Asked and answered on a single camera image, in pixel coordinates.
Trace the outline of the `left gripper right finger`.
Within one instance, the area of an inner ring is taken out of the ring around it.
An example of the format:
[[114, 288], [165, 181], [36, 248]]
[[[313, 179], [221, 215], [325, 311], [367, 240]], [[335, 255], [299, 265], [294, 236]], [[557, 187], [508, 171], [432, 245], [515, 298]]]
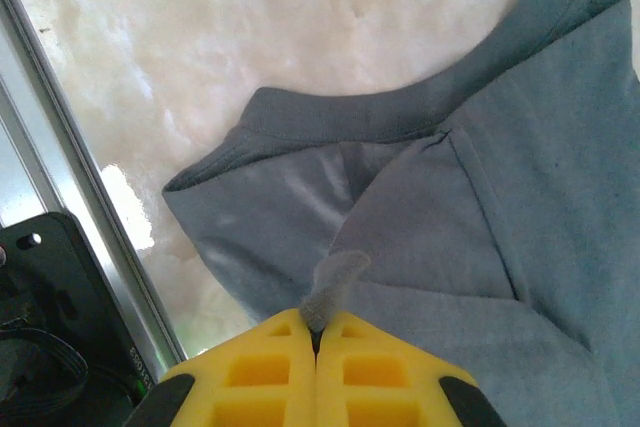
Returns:
[[464, 369], [352, 314], [314, 353], [318, 427], [507, 427]]

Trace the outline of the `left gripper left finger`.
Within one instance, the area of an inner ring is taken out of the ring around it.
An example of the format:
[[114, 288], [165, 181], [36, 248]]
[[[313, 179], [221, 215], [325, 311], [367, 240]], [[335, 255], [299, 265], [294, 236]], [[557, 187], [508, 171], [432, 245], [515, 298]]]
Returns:
[[167, 371], [124, 427], [313, 427], [315, 355], [285, 310]]

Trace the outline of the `grey t-shirt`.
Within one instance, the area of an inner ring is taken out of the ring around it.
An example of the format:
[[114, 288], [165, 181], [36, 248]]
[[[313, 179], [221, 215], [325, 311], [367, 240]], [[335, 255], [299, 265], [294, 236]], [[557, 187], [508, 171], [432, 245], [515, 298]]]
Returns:
[[259, 89], [164, 199], [256, 321], [357, 250], [346, 309], [470, 372], [509, 427], [640, 427], [631, 14], [518, 0], [416, 84]]

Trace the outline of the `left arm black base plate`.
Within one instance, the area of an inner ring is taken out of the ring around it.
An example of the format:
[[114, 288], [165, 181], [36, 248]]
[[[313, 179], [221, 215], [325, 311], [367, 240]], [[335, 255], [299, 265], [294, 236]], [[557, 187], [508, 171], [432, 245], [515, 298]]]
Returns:
[[75, 220], [0, 229], [0, 427], [123, 427], [154, 381]]

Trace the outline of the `aluminium mounting rail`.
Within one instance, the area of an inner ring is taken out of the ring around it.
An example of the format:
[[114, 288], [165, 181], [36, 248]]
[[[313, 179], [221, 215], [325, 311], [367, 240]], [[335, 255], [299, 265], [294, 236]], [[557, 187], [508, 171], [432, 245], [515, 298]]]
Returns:
[[141, 367], [184, 360], [21, 0], [0, 0], [0, 225], [45, 212], [80, 224]]

